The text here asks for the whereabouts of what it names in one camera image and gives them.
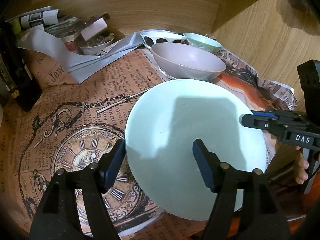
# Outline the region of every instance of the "black cable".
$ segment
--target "black cable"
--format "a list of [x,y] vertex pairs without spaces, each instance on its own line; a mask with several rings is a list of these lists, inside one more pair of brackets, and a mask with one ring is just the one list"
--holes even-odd
[[[311,175],[311,177],[309,178],[309,180],[312,179],[312,178],[318,173],[319,169],[320,169],[320,166],[319,166],[319,167],[316,169],[316,171]],[[272,180],[272,179],[269,179],[268,181],[269,181],[270,183],[276,184],[276,185],[278,185],[278,186],[280,186],[280,187],[285,187],[285,188],[296,188],[296,187],[297,187],[297,186],[283,185],[283,184],[278,183],[278,182],[276,182],[276,181],[274,181],[274,180]]]

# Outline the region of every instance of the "small bowl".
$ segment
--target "small bowl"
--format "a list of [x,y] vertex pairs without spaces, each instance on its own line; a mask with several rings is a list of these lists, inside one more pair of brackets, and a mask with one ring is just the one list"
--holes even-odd
[[106,43],[103,43],[101,45],[97,45],[97,46],[93,46],[93,47],[80,47],[80,49],[82,50],[83,54],[85,54],[85,55],[95,55],[96,53],[98,53],[99,51],[104,49],[105,47],[111,45],[113,42],[113,39],[106,42]]
[[223,48],[219,42],[200,34],[184,33],[183,36],[187,38],[189,45],[204,49],[211,53],[217,53]]
[[143,39],[143,44],[147,49],[151,49],[151,46],[157,43],[182,43],[187,39],[182,35],[168,32],[142,32],[140,35]]
[[174,78],[212,80],[226,69],[214,54],[180,43],[158,43],[151,52],[159,67]]

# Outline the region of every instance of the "human hand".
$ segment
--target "human hand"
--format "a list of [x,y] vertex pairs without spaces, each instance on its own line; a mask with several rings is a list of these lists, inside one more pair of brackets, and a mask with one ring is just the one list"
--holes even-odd
[[303,157],[301,147],[297,146],[299,152],[294,162],[294,177],[298,184],[303,184],[308,179],[308,174],[305,171],[309,167],[308,161]]

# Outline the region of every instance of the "black dot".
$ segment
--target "black dot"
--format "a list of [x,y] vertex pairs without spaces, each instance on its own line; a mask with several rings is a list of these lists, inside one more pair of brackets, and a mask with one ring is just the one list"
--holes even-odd
[[166,39],[159,38],[156,40],[156,43],[163,43],[163,42],[168,42]]
[[152,46],[154,43],[153,43],[153,40],[152,39],[150,39],[149,37],[144,37],[144,41],[146,42],[146,44],[148,45],[148,46]]

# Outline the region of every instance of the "pocket watch illustration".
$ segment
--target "pocket watch illustration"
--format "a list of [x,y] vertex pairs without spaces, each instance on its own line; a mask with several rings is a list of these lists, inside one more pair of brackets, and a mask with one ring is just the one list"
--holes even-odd
[[[108,124],[78,127],[65,137],[56,150],[51,163],[51,176],[60,168],[67,172],[79,171],[89,163],[98,162],[103,154],[110,152],[117,139],[123,138],[123,134],[123,130]],[[138,228],[134,227],[154,218],[155,213],[158,213],[157,206],[150,202],[133,178],[126,159],[113,187],[102,197],[118,233],[127,229],[136,231]],[[82,230],[89,233],[82,192],[78,189],[76,201]]]

